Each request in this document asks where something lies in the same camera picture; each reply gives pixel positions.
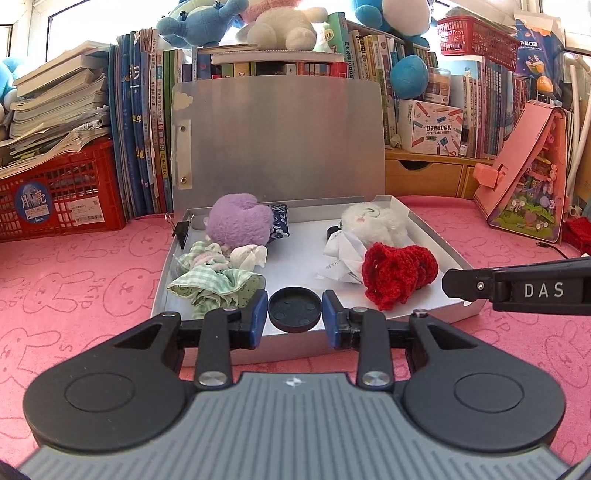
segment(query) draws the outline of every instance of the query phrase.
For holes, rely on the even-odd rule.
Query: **red crate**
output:
[[[0,242],[124,226],[111,140],[0,180]]]
[[[510,35],[477,18],[461,16],[440,20],[437,30],[443,55],[481,55],[515,71],[521,43]]]

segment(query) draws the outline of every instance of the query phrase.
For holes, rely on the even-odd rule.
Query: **crumpled white paper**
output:
[[[319,274],[331,280],[363,283],[361,267],[366,251],[356,236],[339,230],[330,236],[324,248],[324,255],[333,258],[333,261],[319,271]]]
[[[230,263],[232,268],[240,268],[249,272],[256,266],[264,267],[267,262],[267,248],[262,245],[245,245],[232,250]]]

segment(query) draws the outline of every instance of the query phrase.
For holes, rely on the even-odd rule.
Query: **red knitted flower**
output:
[[[422,288],[432,283],[439,273],[437,260],[428,248],[419,245],[410,245],[404,250],[412,254],[418,261],[417,288]]]
[[[376,243],[366,252],[361,273],[365,296],[379,310],[390,310],[398,301],[406,303],[417,288],[418,259],[404,249]]]

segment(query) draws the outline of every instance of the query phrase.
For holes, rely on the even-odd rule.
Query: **blue round sticker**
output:
[[[37,181],[24,183],[20,186],[14,199],[14,205],[19,216],[33,224],[46,222],[53,209],[51,195],[45,185]]]

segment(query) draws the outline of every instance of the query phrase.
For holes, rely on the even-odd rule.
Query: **pink tablecloth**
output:
[[[560,258],[533,240],[488,228],[467,200],[407,197],[404,202],[474,267]],[[149,316],[170,241],[164,219],[145,218],[119,232],[0,244],[0,459],[17,465],[36,447],[21,402],[37,374]],[[550,372],[567,396],[567,413],[552,447],[568,462],[588,453],[589,318],[497,313],[487,305],[456,326]],[[399,352],[394,365],[398,378],[408,375]],[[339,352],[242,366],[236,374],[247,369],[353,373],[355,366],[354,352]]]

